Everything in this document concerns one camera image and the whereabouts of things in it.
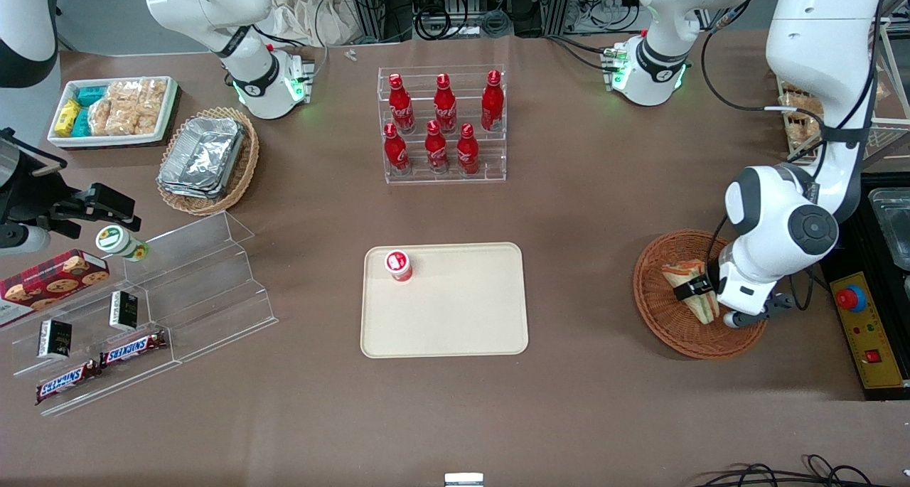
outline wicker basket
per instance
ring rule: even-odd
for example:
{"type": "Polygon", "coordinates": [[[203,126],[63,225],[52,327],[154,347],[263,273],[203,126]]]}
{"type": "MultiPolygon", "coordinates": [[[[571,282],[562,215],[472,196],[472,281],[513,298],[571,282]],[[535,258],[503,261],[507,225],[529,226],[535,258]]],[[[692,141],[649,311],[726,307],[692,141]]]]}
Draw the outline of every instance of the wicker basket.
{"type": "MultiPolygon", "coordinates": [[[[230,117],[246,127],[243,141],[240,145],[240,154],[237,156],[237,163],[234,164],[234,172],[231,173],[230,182],[227,183],[227,193],[222,198],[188,198],[188,196],[178,196],[175,193],[170,193],[159,186],[159,193],[161,193],[161,197],[165,200],[165,203],[168,203],[170,208],[197,215],[198,217],[205,217],[205,215],[212,215],[221,210],[231,208],[231,206],[240,201],[243,193],[247,191],[247,187],[250,186],[250,181],[253,179],[253,171],[256,170],[256,162],[259,160],[259,137],[256,135],[253,123],[250,123],[250,118],[233,108],[218,107],[203,110],[196,114],[195,117],[230,117]]],[[[173,133],[168,142],[168,149],[165,150],[165,156],[161,160],[162,164],[168,160],[168,155],[173,149],[176,137],[179,137],[180,132],[183,131],[188,122],[189,119],[173,133]]]]}
{"type": "MultiPolygon", "coordinates": [[[[638,258],[633,275],[635,305],[644,323],[673,350],[691,358],[721,360],[742,354],[751,348],[767,321],[746,328],[729,328],[723,318],[708,325],[699,322],[688,306],[676,300],[673,288],[663,277],[660,267],[678,261],[702,259],[711,241],[711,233],[695,229],[674,231],[652,241],[638,258]]],[[[727,244],[718,238],[712,257],[727,244]]],[[[721,313],[729,309],[721,306],[721,313]]]]}

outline coca-cola bottle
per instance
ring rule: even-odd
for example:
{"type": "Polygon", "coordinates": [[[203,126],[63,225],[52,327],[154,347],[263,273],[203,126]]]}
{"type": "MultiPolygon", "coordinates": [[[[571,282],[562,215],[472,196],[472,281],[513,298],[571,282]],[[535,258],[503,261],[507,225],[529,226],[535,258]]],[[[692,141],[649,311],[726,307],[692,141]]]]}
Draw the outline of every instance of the coca-cola bottle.
{"type": "Polygon", "coordinates": [[[495,69],[487,73],[487,88],[481,98],[481,127],[488,132],[503,131],[503,105],[506,98],[500,82],[503,74],[495,69]]]}
{"type": "Polygon", "coordinates": [[[407,158],[407,147],[404,139],[397,134],[397,128],[393,123],[387,123],[383,129],[386,135],[386,159],[389,159],[391,172],[393,176],[407,176],[410,174],[410,159],[407,158]]]}
{"type": "Polygon", "coordinates": [[[456,109],[455,95],[449,87],[449,76],[446,73],[440,73],[436,76],[436,96],[433,98],[433,105],[436,106],[436,120],[439,121],[439,129],[443,134],[450,134],[455,131],[456,109]]]}
{"type": "Polygon", "coordinates": [[[439,130],[439,122],[430,119],[427,123],[427,140],[424,141],[429,159],[429,170],[437,175],[449,172],[449,157],[446,156],[446,137],[439,130]]]}
{"type": "Polygon", "coordinates": [[[476,175],[478,168],[477,139],[474,138],[474,127],[469,123],[461,125],[461,138],[458,140],[458,166],[462,176],[476,175]]]}
{"type": "Polygon", "coordinates": [[[414,131],[414,105],[410,102],[410,95],[401,82],[401,75],[393,73],[389,75],[389,86],[391,94],[389,95],[389,106],[392,109],[392,120],[395,121],[397,129],[401,134],[410,134],[414,131]]]}

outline red cookie box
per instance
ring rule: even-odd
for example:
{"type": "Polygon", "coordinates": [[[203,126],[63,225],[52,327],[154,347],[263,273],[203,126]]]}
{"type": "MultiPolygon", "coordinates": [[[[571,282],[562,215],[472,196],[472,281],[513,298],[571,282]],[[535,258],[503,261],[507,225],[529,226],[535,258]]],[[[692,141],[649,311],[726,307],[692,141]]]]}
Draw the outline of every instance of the red cookie box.
{"type": "Polygon", "coordinates": [[[0,282],[0,327],[110,277],[107,263],[69,250],[0,282]]]}

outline brown table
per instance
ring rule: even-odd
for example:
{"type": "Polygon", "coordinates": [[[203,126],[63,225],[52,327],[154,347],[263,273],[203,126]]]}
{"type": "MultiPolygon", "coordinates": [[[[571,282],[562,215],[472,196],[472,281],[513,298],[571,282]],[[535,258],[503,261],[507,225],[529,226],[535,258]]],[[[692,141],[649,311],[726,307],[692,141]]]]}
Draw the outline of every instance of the brown table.
{"type": "MultiPolygon", "coordinates": [[[[615,38],[598,39],[608,44],[615,38]]],[[[859,402],[833,305],[771,322],[749,353],[686,360],[638,316],[641,248],[711,229],[748,164],[782,159],[779,115],[738,112],[693,70],[640,108],[544,40],[332,50],[313,102],[256,121],[264,146],[232,213],[257,237],[253,272],[279,325],[60,418],[41,418],[0,370],[4,485],[687,485],[734,462],[802,471],[816,452],[879,483],[910,467],[910,405],[859,402]],[[380,170],[380,66],[507,63],[510,172],[484,186],[396,186],[380,170]],[[513,241],[523,250],[530,345],[519,356],[368,360],[363,256],[377,245],[513,241]]],[[[773,101],[764,33],[724,33],[712,79],[743,105],[773,101]]],[[[170,75],[178,120],[238,106],[211,54],[63,56],[64,79],[170,75]]],[[[73,186],[136,198],[142,237],[192,221],[159,198],[160,148],[68,154],[73,186]]],[[[100,225],[52,251],[93,248],[100,225]]],[[[12,274],[46,257],[4,258],[12,274]]]]}

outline acrylic display stand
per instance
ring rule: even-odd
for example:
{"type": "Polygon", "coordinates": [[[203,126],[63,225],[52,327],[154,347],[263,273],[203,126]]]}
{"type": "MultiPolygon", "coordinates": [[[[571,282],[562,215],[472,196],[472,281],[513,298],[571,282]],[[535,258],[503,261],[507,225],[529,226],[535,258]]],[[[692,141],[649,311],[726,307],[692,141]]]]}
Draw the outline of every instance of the acrylic display stand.
{"type": "Polygon", "coordinates": [[[118,361],[100,376],[44,400],[43,416],[61,414],[194,360],[278,322],[269,294],[253,279],[240,243],[253,234],[227,212],[200,219],[149,241],[149,256],[137,263],[106,257],[110,279],[50,308],[0,328],[0,346],[12,350],[16,389],[35,399],[36,386],[85,361],[156,331],[168,347],[118,361]],[[108,325],[110,294],[139,298],[139,327],[123,332],[108,325]],[[70,357],[37,358],[40,322],[73,325],[70,357]]]}
{"type": "Polygon", "coordinates": [[[507,111],[509,108],[509,91],[504,65],[467,65],[467,66],[422,66],[422,67],[396,67],[380,69],[378,76],[378,110],[380,110],[380,128],[378,138],[380,145],[384,143],[382,134],[383,125],[392,122],[389,108],[389,75],[399,73],[404,83],[407,94],[412,98],[414,117],[417,121],[413,133],[403,134],[401,137],[407,144],[407,156],[413,165],[412,172],[407,176],[393,176],[389,159],[382,154],[382,165],[385,171],[386,183],[399,185],[399,183],[477,183],[505,181],[506,179],[506,130],[508,127],[507,111]],[[481,95],[487,86],[487,73],[496,69],[503,73],[500,86],[506,96],[503,106],[503,131],[487,132],[481,127],[481,95]],[[427,150],[423,141],[427,136],[427,122],[436,117],[433,107],[433,96],[436,94],[436,75],[448,73],[451,80],[452,92],[458,100],[458,126],[451,134],[446,134],[446,154],[449,157],[449,172],[436,175],[429,170],[427,150]],[[461,125],[471,123],[474,126],[474,136],[480,146],[481,168],[475,175],[464,177],[458,169],[458,144],[461,125]]]}

